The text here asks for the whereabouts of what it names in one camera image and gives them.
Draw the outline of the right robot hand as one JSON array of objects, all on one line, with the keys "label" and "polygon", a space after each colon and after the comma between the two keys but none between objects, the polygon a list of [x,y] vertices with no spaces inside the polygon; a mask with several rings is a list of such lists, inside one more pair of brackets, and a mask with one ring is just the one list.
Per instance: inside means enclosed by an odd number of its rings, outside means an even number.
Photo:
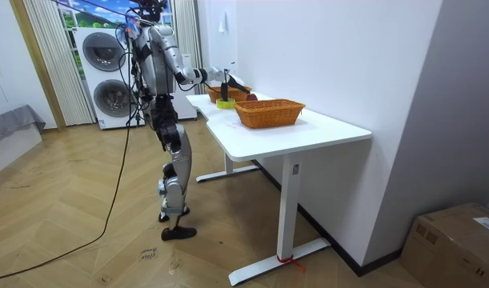
[{"label": "right robot hand", "polygon": [[236,102],[242,102],[247,99],[250,89],[244,86],[241,82],[238,82],[237,79],[229,73],[229,70],[224,70],[220,92],[223,101],[228,101],[232,98]]}]

